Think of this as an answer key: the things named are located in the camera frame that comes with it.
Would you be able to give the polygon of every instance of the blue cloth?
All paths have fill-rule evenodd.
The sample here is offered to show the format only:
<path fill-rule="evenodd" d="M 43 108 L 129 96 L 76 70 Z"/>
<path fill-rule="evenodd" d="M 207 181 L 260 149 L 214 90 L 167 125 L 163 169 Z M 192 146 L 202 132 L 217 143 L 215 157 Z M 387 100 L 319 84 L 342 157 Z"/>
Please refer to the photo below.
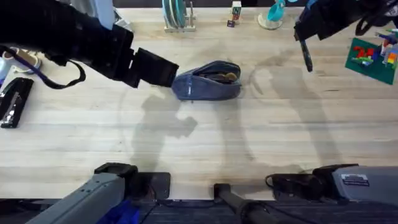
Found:
<path fill-rule="evenodd" d="M 231 84 L 222 84 L 201 74 L 234 73 L 237 80 Z M 177 76 L 172 89 L 179 100 L 228 100 L 235 98 L 241 91 L 241 69 L 231 62 L 214 61 L 200 68 L 195 68 Z"/>
<path fill-rule="evenodd" d="M 125 200 L 113 207 L 97 224 L 138 224 L 138 208 Z"/>

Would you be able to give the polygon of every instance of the gray robot arm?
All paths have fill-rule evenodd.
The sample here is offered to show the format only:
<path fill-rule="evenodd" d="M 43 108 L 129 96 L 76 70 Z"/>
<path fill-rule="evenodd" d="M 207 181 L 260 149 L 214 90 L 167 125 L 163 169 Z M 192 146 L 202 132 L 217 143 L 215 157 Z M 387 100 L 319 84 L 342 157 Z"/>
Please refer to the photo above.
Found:
<path fill-rule="evenodd" d="M 127 184 L 136 172 L 136 166 L 105 164 L 89 181 L 27 223 L 96 223 L 125 198 Z"/>

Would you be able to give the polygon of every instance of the cable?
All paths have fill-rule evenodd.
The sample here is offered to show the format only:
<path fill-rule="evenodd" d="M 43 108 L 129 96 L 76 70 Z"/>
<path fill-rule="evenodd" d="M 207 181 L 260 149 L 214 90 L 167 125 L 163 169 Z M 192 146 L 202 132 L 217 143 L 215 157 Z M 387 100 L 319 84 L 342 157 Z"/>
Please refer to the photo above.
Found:
<path fill-rule="evenodd" d="M 152 213 L 152 211 L 159 206 L 159 203 L 156 203 L 145 215 L 144 218 L 142 218 L 141 222 L 139 224 L 143 224 L 144 221 L 148 218 L 148 216 Z"/>
<path fill-rule="evenodd" d="M 202 209 L 202 208 L 213 208 L 215 206 L 217 206 L 218 204 L 214 201 L 212 201 L 211 205 L 207 205 L 207 206 L 181 206 L 181 205 L 167 205 L 166 203 L 164 203 L 163 200 L 158 200 L 156 197 L 156 191 L 154 189 L 154 187 L 152 186 L 152 184 L 148 184 L 149 189 L 152 191 L 153 194 L 153 198 L 155 199 L 155 201 L 160 204 L 163 205 L 167 208 L 193 208 L 193 209 Z"/>
<path fill-rule="evenodd" d="M 79 76 L 79 78 L 70 81 L 66 85 L 60 85 L 58 83 L 53 82 L 46 75 L 44 75 L 38 68 L 34 67 L 29 62 L 27 62 L 25 59 L 20 57 L 12 49 L 0 45 L 0 52 L 1 51 L 5 51 L 5 52 L 11 54 L 11 56 L 13 56 L 15 58 L 15 60 L 17 60 L 19 63 L 23 64 L 27 68 L 31 69 L 44 82 L 44 84 L 46 84 L 50 88 L 53 88 L 53 89 L 56 89 L 56 90 L 61 90 L 61 89 L 68 88 L 70 86 L 76 85 L 77 83 L 80 83 L 80 82 L 83 82 L 83 81 L 86 80 L 86 73 L 85 73 L 84 69 L 79 64 L 77 64 L 76 62 L 72 62 L 71 60 L 69 60 L 69 62 L 74 64 L 79 69 L 80 76 Z"/>
<path fill-rule="evenodd" d="M 387 5 L 382 6 L 376 13 L 375 15 L 370 15 L 368 13 L 365 15 L 356 25 L 355 27 L 355 35 L 364 35 L 376 22 L 378 19 L 380 19 L 381 16 L 383 16 L 388 10 L 392 9 L 396 4 L 398 4 L 397 0 L 389 1 L 386 2 Z"/>
<path fill-rule="evenodd" d="M 311 220 L 307 220 L 306 218 L 300 217 L 298 215 L 294 215 L 292 213 L 283 211 L 283 210 L 281 210 L 279 208 L 274 207 L 273 205 L 268 204 L 267 202 L 262 202 L 262 204 L 263 204 L 264 208 L 267 210 L 267 212 L 268 212 L 268 209 L 266 207 L 270 207 L 270 208 L 272 208 L 273 210 L 275 210 L 275 211 L 277 211 L 279 213 L 282 213 L 282 214 L 284 214 L 284 215 L 286 215 L 286 216 L 288 216 L 290 218 L 294 218 L 294 219 L 300 220 L 301 222 L 305 222 L 305 223 L 308 223 L 308 224 L 319 224 L 317 222 L 313 222 Z"/>
<path fill-rule="evenodd" d="M 217 206 L 218 204 L 215 202 L 212 202 L 211 205 L 207 205 L 207 206 L 182 206 L 182 205 L 167 205 L 166 203 L 164 203 L 161 200 L 157 201 L 159 204 L 167 207 L 167 208 L 192 208 L 192 209 L 209 209 L 209 208 L 213 208 L 215 206 Z"/>

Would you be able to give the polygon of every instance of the teal cup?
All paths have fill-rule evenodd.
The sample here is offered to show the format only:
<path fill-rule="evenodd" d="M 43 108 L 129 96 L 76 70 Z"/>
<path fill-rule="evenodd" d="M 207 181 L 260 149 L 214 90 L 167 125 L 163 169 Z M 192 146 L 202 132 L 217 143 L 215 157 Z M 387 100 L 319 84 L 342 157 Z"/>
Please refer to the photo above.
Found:
<path fill-rule="evenodd" d="M 285 6 L 285 1 L 280 0 L 277 3 L 275 3 L 268 12 L 267 19 L 269 21 L 279 21 L 282 19 L 284 16 L 284 6 Z"/>

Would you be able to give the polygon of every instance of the dish rack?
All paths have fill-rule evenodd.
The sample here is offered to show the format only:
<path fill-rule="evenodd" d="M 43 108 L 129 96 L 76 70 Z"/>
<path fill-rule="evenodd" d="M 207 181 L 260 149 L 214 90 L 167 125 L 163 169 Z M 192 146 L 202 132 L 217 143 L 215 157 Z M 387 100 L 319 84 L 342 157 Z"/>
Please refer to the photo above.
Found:
<path fill-rule="evenodd" d="M 166 33 L 172 33 L 172 32 L 193 32 L 196 31 L 196 27 L 193 24 L 193 21 L 196 20 L 196 16 L 193 14 L 193 3 L 190 1 L 190 13 L 188 14 L 187 12 L 187 2 L 183 1 L 183 16 L 185 19 L 185 24 L 184 26 L 179 26 L 178 24 L 174 23 L 174 21 L 177 20 L 175 13 L 170 12 L 170 10 L 173 10 L 173 5 L 176 5 L 178 1 L 181 0 L 170 0 L 169 2 L 171 4 L 168 5 L 170 10 L 166 10 L 165 2 L 168 0 L 163 0 L 163 10 L 164 10 L 164 22 L 165 22 L 165 27 L 164 31 Z"/>

